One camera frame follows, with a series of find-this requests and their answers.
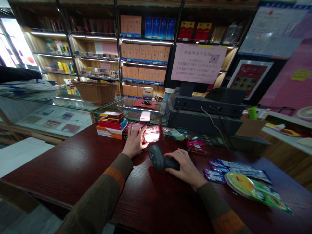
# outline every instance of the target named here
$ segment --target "qr code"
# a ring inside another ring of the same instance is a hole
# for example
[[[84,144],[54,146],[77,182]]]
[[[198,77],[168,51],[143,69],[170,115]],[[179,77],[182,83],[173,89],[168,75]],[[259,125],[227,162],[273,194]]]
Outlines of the qr code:
[[[211,55],[209,63],[217,63],[220,55]]]

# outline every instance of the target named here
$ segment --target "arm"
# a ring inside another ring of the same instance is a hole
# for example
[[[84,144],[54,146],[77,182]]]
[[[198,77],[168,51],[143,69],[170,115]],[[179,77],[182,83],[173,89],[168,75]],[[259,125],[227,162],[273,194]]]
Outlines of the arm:
[[[148,145],[141,143],[146,127],[138,133],[140,127],[131,130],[129,126],[122,153],[76,203],[55,233],[102,233],[133,168],[131,158]]]
[[[179,171],[172,168],[167,168],[166,171],[197,189],[197,193],[201,197],[211,218],[216,234],[251,233],[248,227],[218,194],[214,185],[208,182],[196,169],[185,150],[178,149],[166,155],[175,158],[180,163]]]

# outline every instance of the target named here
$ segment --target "sleeve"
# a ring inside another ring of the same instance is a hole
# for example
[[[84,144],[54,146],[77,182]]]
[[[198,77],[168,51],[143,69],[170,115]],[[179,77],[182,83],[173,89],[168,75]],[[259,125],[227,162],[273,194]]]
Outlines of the sleeve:
[[[131,159],[120,153],[67,214],[55,233],[102,233],[132,168]]]
[[[237,214],[222,199],[214,185],[210,182],[197,190],[211,219],[216,234],[251,233]]]

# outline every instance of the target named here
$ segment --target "hand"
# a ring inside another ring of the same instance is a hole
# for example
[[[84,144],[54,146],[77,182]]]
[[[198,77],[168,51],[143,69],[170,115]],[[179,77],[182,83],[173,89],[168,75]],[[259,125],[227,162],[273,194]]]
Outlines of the hand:
[[[178,150],[173,153],[167,153],[165,155],[173,157],[180,164],[179,171],[172,168],[166,168],[166,171],[170,174],[173,174],[184,182],[194,186],[196,189],[208,182],[196,169],[193,162],[189,158],[189,154],[185,150],[178,148]]]
[[[141,127],[141,125],[138,125],[131,129],[131,125],[129,125],[128,139],[122,153],[128,155],[130,158],[136,156],[141,150],[149,145],[148,143],[142,145],[142,136],[147,126],[143,127],[139,132]]]

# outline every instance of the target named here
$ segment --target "barcode scanner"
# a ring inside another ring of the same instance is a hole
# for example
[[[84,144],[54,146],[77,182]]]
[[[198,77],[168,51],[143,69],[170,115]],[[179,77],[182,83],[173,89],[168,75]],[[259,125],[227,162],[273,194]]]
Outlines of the barcode scanner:
[[[154,167],[161,171],[165,168],[180,170],[180,164],[174,158],[165,157],[158,145],[153,145],[149,151],[149,158]]]

